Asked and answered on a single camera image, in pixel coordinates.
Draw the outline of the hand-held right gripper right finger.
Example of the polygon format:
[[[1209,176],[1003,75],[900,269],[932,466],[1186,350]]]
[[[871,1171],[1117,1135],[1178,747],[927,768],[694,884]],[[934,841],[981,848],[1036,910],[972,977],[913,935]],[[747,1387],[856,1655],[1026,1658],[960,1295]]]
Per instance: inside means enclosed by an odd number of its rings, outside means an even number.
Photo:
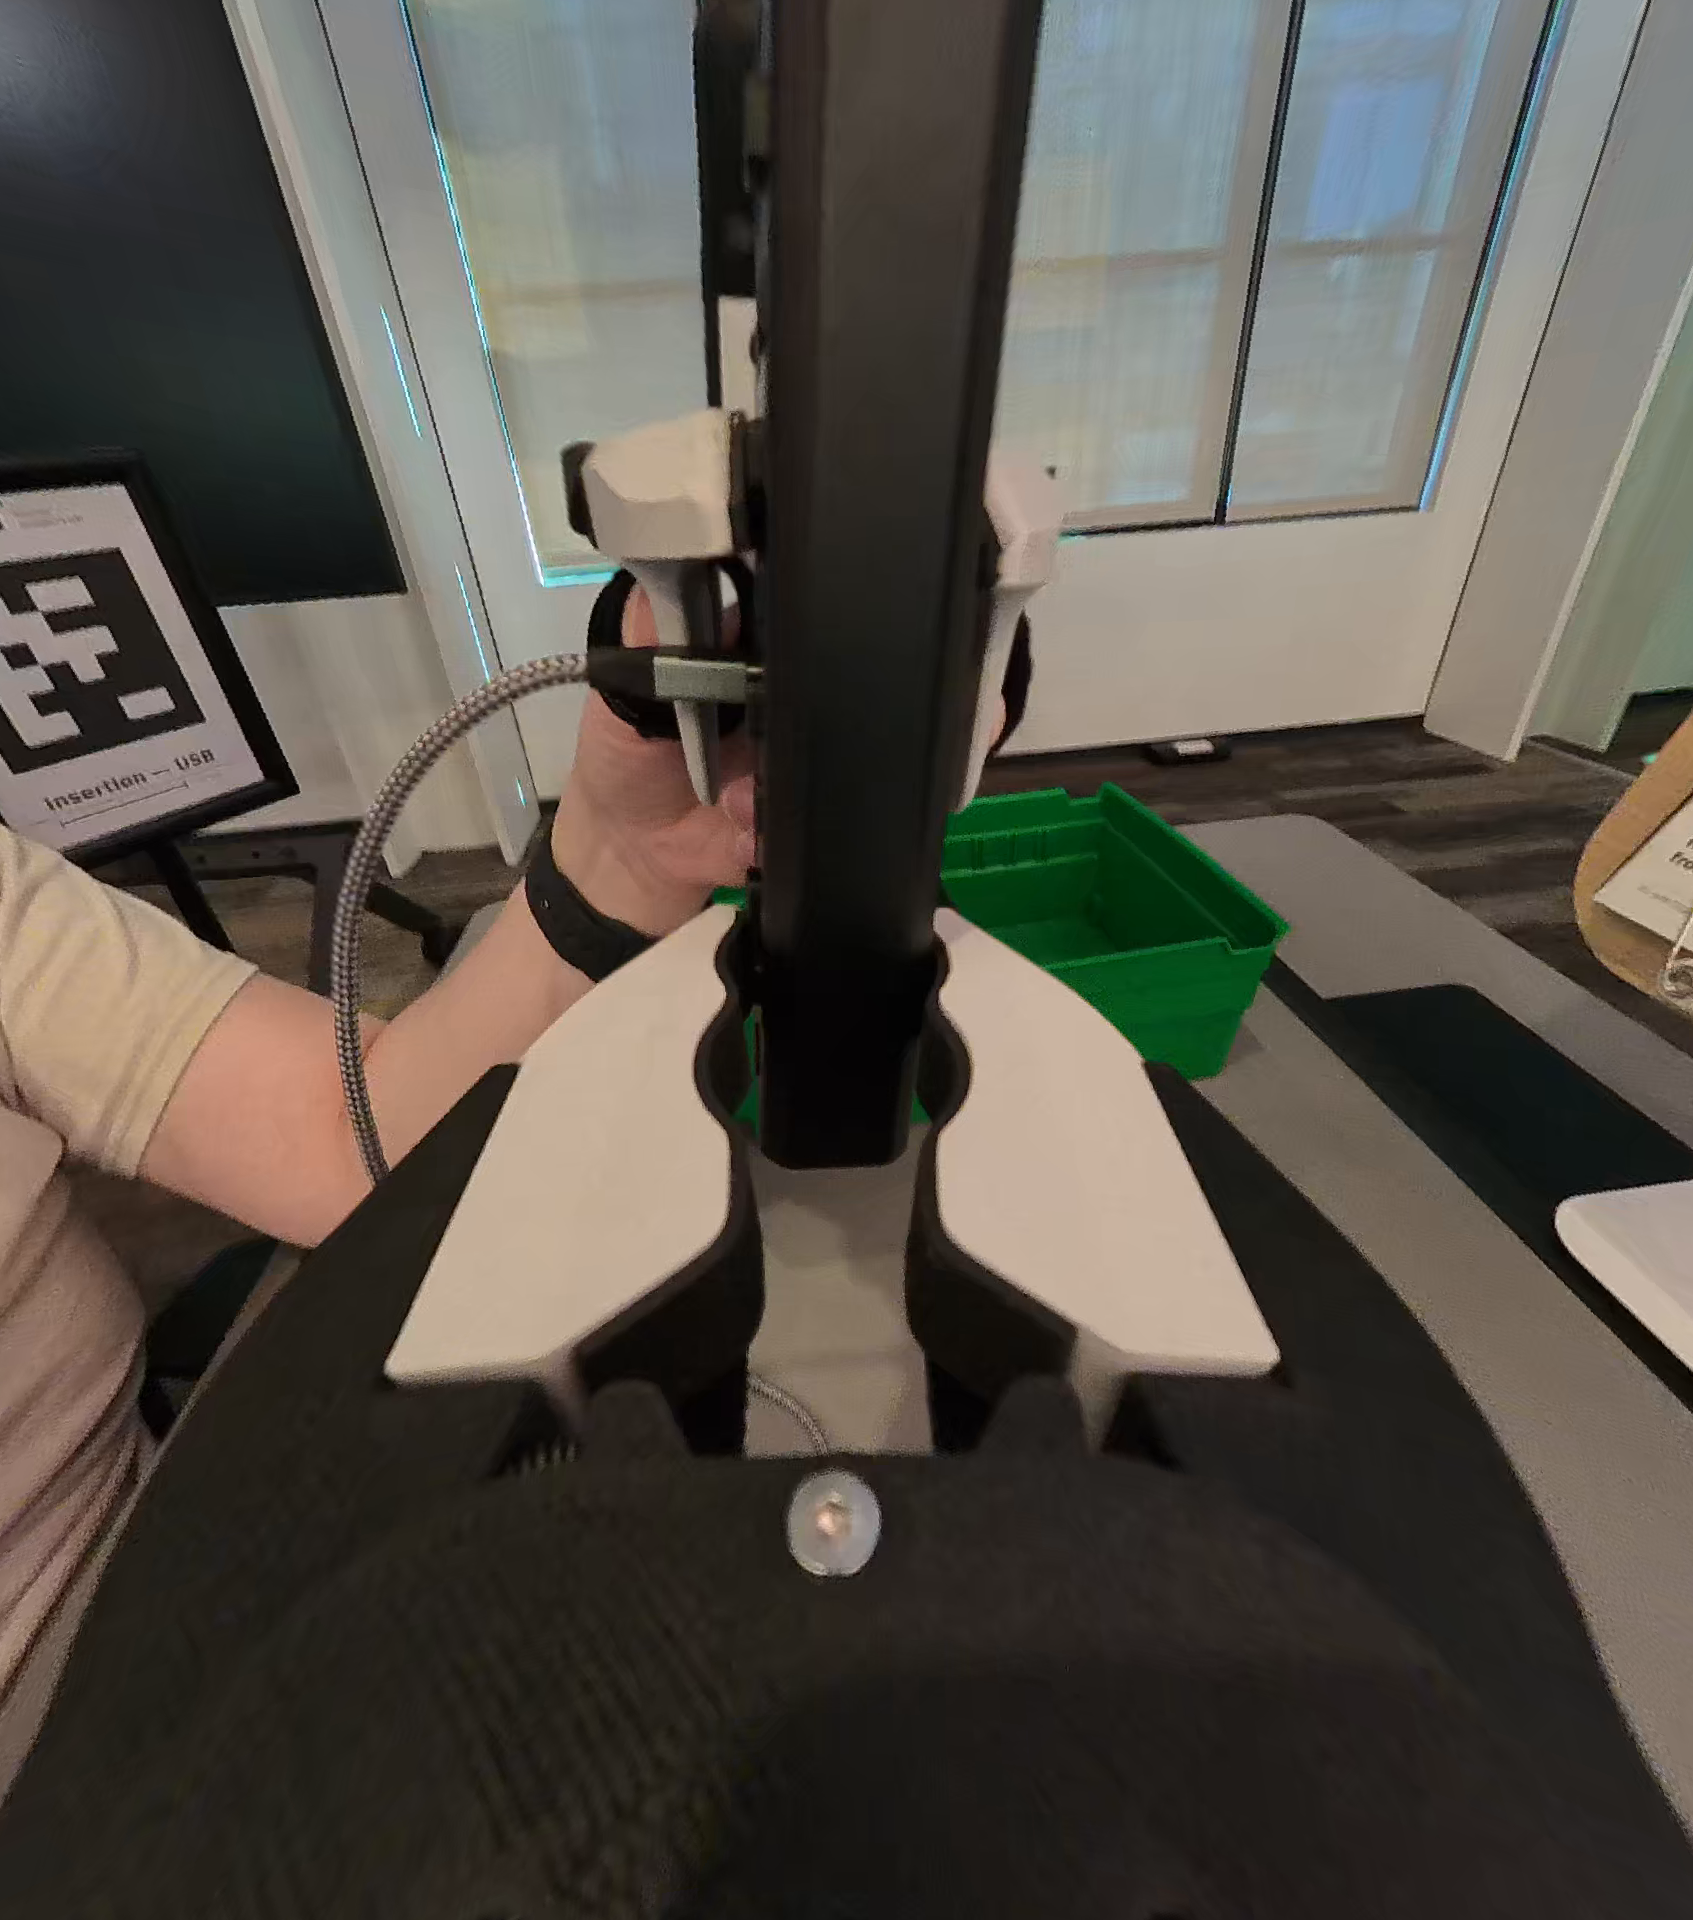
[[[952,907],[909,1324],[960,1383],[1265,1380],[1280,1352],[1141,1052]]]

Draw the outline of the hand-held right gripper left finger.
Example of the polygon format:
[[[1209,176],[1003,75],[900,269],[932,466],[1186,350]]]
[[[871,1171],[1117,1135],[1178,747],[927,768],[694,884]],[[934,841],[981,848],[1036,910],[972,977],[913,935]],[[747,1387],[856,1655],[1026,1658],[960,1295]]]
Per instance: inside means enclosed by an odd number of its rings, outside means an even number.
[[[524,1052],[383,1360],[397,1386],[578,1387],[631,1312],[734,1216],[734,1144],[698,1089],[728,1006],[728,903],[599,982]]]

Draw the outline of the large window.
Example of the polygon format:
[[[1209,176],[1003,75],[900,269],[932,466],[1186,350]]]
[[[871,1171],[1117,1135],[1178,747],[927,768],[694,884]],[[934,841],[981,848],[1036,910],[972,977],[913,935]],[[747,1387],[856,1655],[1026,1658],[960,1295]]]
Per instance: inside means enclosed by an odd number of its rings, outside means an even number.
[[[539,572],[577,439],[707,395],[690,3],[410,3]],[[996,439],[1076,533],[1421,510],[1554,3],[1052,2]]]

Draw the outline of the person's left hand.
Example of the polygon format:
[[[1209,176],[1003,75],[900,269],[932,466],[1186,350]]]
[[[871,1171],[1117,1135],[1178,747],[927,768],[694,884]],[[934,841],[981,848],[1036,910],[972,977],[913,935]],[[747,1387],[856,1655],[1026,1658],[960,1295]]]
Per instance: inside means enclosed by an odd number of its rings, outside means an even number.
[[[703,802],[678,740],[647,738],[599,694],[586,696],[551,856],[591,907],[665,938],[716,889],[741,886],[756,849],[754,745],[745,734],[721,744],[716,797]]]

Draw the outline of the black wall screen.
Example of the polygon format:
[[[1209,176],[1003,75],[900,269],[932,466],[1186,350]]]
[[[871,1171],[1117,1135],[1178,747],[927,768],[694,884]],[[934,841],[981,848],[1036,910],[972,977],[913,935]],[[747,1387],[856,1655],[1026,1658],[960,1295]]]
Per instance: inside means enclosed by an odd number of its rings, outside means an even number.
[[[219,608],[406,585],[215,2],[0,2],[0,462],[102,450]]]

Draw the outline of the instruction sheet on wooden stand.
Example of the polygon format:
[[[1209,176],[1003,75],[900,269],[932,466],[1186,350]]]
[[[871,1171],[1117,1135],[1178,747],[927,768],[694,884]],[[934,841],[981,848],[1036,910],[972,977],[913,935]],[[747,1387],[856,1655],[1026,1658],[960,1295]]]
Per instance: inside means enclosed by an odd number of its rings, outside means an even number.
[[[1670,941],[1601,907],[1596,893],[1691,797],[1693,711],[1594,830],[1572,881],[1578,931],[1588,949],[1613,976],[1654,1000],[1669,997],[1659,976],[1673,956]]]

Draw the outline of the dark grey usb hub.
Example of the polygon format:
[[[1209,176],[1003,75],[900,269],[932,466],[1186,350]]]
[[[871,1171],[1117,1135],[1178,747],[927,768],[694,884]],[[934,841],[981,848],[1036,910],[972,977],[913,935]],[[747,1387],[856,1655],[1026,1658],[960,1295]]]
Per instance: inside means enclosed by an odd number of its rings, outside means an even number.
[[[938,976],[1039,2],[770,3],[762,1154],[889,1164]]]

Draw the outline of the black framed tag sign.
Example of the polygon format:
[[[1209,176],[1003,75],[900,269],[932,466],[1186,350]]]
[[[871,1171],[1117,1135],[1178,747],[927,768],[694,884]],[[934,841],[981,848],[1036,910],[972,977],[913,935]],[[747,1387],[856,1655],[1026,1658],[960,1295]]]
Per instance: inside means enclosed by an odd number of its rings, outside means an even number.
[[[138,456],[0,459],[0,825],[116,884],[154,884],[231,949],[206,879],[309,887],[305,982],[354,821],[236,830],[299,785]]]

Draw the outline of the black wristband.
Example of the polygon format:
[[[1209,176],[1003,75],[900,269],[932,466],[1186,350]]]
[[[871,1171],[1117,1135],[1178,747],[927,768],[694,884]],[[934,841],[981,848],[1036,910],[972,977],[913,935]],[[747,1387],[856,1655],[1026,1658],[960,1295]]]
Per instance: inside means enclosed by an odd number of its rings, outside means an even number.
[[[588,983],[601,983],[651,951],[658,938],[594,907],[560,867],[551,848],[553,819],[531,835],[522,862],[522,897],[545,947]]]

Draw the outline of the green plastic bin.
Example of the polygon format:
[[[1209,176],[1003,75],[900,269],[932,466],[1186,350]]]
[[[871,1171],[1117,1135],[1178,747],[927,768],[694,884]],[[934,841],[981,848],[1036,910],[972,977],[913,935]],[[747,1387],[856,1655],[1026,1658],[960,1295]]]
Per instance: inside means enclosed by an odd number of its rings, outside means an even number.
[[[1084,997],[1146,1064],[1227,1066],[1288,922],[1115,781],[983,795],[943,834],[943,899]]]

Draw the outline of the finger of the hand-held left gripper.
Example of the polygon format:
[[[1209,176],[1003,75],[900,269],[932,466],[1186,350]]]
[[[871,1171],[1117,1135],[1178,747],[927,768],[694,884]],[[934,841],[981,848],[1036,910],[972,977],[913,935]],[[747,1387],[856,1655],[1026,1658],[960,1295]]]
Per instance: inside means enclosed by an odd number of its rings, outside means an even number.
[[[586,679],[674,706],[704,803],[761,679],[759,452],[761,421],[716,406],[562,452],[573,529],[632,572],[657,633],[588,652]]]
[[[972,803],[996,745],[1025,711],[1031,671],[1015,668],[1031,647],[1018,643],[1029,605],[1051,580],[1061,527],[1061,494],[1039,462],[988,462],[984,510],[994,537],[994,578],[984,589],[983,654],[974,718],[963,768],[963,803]]]

